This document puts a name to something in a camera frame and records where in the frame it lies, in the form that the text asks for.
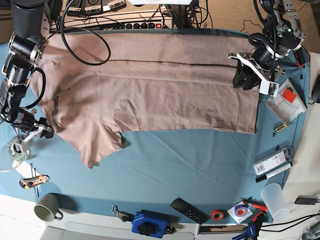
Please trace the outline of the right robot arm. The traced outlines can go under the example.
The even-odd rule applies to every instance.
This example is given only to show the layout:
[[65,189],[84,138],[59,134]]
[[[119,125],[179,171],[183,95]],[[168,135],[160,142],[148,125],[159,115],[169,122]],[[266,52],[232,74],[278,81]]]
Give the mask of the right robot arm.
[[[46,89],[46,75],[38,67],[38,62],[47,45],[50,30],[50,16],[45,0],[13,0],[11,13],[13,34],[9,40],[9,54],[1,72],[5,80],[0,85],[0,121],[9,123],[17,133],[40,131],[39,137],[50,139],[54,136],[53,128],[47,119],[36,120],[29,112],[43,98]],[[21,106],[30,84],[29,77],[38,72],[42,78],[42,87],[37,99]]]

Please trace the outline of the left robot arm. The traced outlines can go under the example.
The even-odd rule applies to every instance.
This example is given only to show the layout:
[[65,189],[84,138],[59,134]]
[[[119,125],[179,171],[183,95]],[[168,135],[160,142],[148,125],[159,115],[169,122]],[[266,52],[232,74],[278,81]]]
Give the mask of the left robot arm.
[[229,54],[237,61],[232,84],[245,91],[259,87],[259,93],[274,97],[279,89],[277,81],[284,74],[279,61],[293,53],[299,68],[306,63],[302,50],[305,34],[291,0],[255,0],[253,5],[263,25],[262,32],[248,36],[254,47],[251,52]]

